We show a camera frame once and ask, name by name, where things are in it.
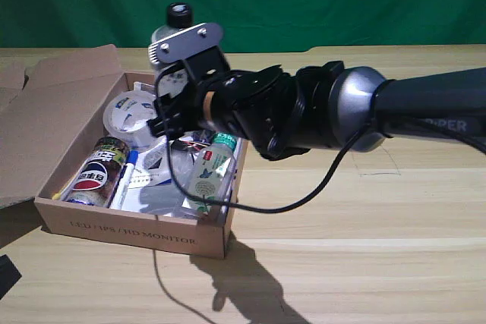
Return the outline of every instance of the green screen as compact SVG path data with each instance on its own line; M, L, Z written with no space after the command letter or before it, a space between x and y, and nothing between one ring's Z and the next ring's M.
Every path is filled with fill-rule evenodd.
M225 29L225 52L486 43L485 0L0 0L0 47L146 47L170 2Z

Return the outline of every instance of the green bottle cap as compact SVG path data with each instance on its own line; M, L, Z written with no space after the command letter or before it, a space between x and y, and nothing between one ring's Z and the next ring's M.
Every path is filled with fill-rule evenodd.
M213 143L222 143L227 145L231 148L231 151L235 151L236 148L236 138L234 138L231 134L226 133L216 133L216 136L213 138Z

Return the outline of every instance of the blue marker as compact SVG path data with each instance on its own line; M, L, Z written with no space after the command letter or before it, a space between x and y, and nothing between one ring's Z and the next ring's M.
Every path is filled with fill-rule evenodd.
M130 184L131 176L134 173L135 165L137 164L138 159L138 151L130 151L128 154L127 163L125 164L125 168L121 173L120 182L118 183L118 189L116 189L116 194L113 197L112 205L110 209L118 209L122 208L123 200L128 190L128 185Z

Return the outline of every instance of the can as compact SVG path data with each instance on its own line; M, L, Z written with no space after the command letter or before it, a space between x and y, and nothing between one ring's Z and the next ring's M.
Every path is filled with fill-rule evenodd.
M108 207L129 152L128 145L118 138L100 138L65 201Z

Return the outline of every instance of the water bottle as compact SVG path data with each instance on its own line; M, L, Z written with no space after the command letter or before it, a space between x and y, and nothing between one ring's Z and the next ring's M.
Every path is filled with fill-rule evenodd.
M166 9L166 24L157 28L150 38L152 43L167 38L174 33L193 26L192 8L187 3L172 3ZM158 64L155 76L158 77L168 64ZM171 98L178 95L188 83L188 76L185 70L176 71L166 75L159 83L159 95L169 94Z
M210 146L203 148L194 163L186 184L189 193L209 200L224 200L235 173L234 151L237 140L229 134L217 133ZM207 215L210 206L187 197L181 212L196 216Z

